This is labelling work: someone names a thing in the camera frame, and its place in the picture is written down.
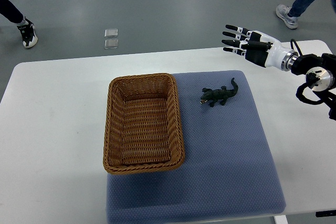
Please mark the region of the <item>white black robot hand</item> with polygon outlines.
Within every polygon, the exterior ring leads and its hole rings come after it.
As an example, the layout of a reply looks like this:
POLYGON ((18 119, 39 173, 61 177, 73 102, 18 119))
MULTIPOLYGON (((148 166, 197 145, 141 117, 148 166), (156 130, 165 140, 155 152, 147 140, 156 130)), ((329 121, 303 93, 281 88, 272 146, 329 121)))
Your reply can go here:
POLYGON ((257 30, 226 25, 223 35, 223 50, 244 57, 260 67, 275 67, 282 71, 290 70, 290 63, 299 54, 291 48, 284 47, 276 38, 257 30))

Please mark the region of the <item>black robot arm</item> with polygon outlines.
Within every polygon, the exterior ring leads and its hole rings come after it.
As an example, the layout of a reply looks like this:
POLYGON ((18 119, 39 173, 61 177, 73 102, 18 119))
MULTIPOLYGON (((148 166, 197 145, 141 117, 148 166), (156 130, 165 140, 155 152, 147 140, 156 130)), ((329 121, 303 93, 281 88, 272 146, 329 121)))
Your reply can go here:
POLYGON ((335 89, 335 55, 303 55, 293 62, 290 70, 295 75, 305 75, 305 83, 296 92, 299 101, 311 105, 326 104, 330 108, 329 118, 335 120, 335 94, 331 92, 335 89), (305 97, 303 92, 306 88, 311 89, 319 99, 305 97))

